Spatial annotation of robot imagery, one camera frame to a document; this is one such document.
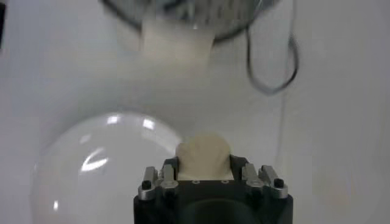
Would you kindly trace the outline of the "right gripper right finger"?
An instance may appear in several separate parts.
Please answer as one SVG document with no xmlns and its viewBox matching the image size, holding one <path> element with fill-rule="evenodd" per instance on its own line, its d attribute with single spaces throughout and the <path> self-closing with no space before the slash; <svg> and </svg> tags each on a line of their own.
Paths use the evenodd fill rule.
<svg viewBox="0 0 390 224">
<path fill-rule="evenodd" d="M 243 183 L 251 194 L 256 192 L 277 200 L 288 198 L 288 185 L 272 166 L 262 165 L 257 170 L 245 157 L 230 155 L 229 160 L 233 179 Z"/>
</svg>

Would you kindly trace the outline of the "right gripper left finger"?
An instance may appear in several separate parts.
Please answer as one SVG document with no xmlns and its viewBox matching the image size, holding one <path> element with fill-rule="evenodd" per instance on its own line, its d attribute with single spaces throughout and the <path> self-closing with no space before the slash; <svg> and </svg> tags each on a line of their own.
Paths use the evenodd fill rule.
<svg viewBox="0 0 390 224">
<path fill-rule="evenodd" d="M 151 201 L 157 198 L 160 191 L 163 197 L 175 197 L 179 188 L 179 159 L 166 159 L 158 171 L 155 167 L 146 167 L 143 180 L 138 187 L 138 199 Z"/>
</svg>

